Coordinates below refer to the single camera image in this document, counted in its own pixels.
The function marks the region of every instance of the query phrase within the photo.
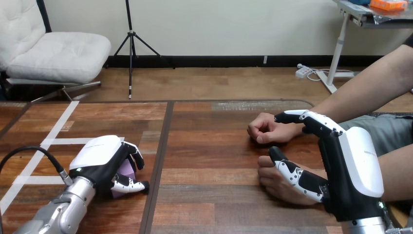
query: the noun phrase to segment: human thumb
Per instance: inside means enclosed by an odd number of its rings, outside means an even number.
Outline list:
[[[274,136],[274,132],[267,132],[267,133],[263,133],[262,135],[259,135],[257,137],[257,142],[259,144],[267,144],[270,142],[275,141],[275,136]]]

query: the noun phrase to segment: tripod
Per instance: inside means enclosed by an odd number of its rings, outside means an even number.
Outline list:
[[[123,40],[122,44],[119,46],[119,49],[117,49],[116,53],[114,56],[119,53],[120,49],[122,49],[123,45],[125,42],[130,39],[130,48],[129,48],[129,99],[132,98],[132,58],[135,59],[137,57],[136,52],[135,52],[135,41],[133,40],[134,37],[136,37],[138,40],[140,40],[145,46],[147,46],[150,50],[152,50],[159,58],[161,58],[161,55],[156,52],[152,47],[150,47],[146,42],[144,42],[137,34],[132,30],[132,21],[131,21],[131,11],[129,9],[129,0],[125,0],[126,2],[126,12],[128,13],[128,23],[129,23],[129,32],[128,35],[126,36],[125,40]]]

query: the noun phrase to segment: white cable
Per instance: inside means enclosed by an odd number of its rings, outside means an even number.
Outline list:
[[[337,72],[353,72],[353,71],[350,71],[350,70],[336,70]],[[316,74],[316,72],[324,72],[324,73],[329,73],[330,72],[330,69],[313,69],[313,68],[311,68],[311,73],[310,74],[308,74],[307,75],[307,78],[309,79],[309,80],[312,80],[312,81],[320,81],[321,79],[311,79],[310,78],[310,75],[311,74]]]

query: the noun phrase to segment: tripod leg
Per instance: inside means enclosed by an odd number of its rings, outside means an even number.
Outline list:
[[[132,40],[132,52],[133,52],[133,59],[136,58],[136,52],[135,52],[135,41],[133,40],[133,37],[131,37]]]
[[[162,58],[162,56],[161,56],[158,52],[156,52],[154,49],[152,49],[152,47],[150,47],[148,44],[146,44],[146,42],[144,42],[137,34],[134,34],[134,36],[135,36],[136,38],[138,38],[138,39],[139,39],[145,46],[147,46],[150,50],[152,50],[159,58]],[[164,58],[164,60],[165,60],[166,64],[167,64],[169,67],[175,69],[175,67],[174,67],[173,65],[171,65],[171,64],[168,62],[167,59]]]
[[[126,40],[128,40],[128,38],[129,38],[129,35],[127,35],[126,38],[123,40],[122,44],[120,44],[119,49],[117,49],[114,56],[116,56],[117,53],[119,53],[120,49],[122,49],[123,45],[125,44]]]
[[[129,99],[132,98],[132,37],[129,47]]]
[[[161,56],[160,54],[158,54],[158,52],[156,52],[154,49],[152,49],[152,47],[150,47],[148,44],[146,44],[146,42],[144,42],[138,35],[134,35],[136,38],[138,38],[145,46],[147,46],[150,50],[152,50],[157,56]]]

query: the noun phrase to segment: chair leg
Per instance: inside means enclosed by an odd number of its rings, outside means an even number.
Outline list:
[[[59,96],[60,92],[61,92],[63,89],[64,89],[64,88],[61,88],[61,89],[56,90],[56,91],[54,91],[54,92],[52,92],[52,93],[49,93],[48,95],[39,97],[38,99],[35,99],[35,100],[33,100],[32,102],[41,102],[41,101],[46,101],[46,100],[51,99],[51,98],[55,98],[55,97]]]
[[[67,100],[73,101],[72,98],[69,96],[69,94],[66,92],[66,89],[65,89],[65,88],[63,88],[62,93],[63,93],[63,95],[67,98]]]
[[[101,84],[102,83],[100,81],[96,81],[96,82],[90,82],[90,83],[87,83],[87,84],[72,86],[72,87],[69,87],[69,88],[63,87],[59,90],[56,90],[52,93],[49,93],[48,95],[45,95],[43,97],[39,97],[38,99],[33,100],[32,102],[46,101],[48,99],[55,98],[55,97],[59,96],[60,93],[62,93],[69,101],[73,101],[68,93],[73,92],[73,91],[77,91],[77,90],[81,90],[81,89],[86,89],[86,88],[89,88],[89,87],[100,86]]]
[[[100,86],[102,83],[100,81],[96,81],[96,82],[90,82],[87,84],[82,84],[82,85],[77,85],[77,86],[72,86],[69,88],[65,88],[66,92],[70,93],[76,90],[80,90],[80,89],[86,89],[89,87],[93,87],[93,86]]]

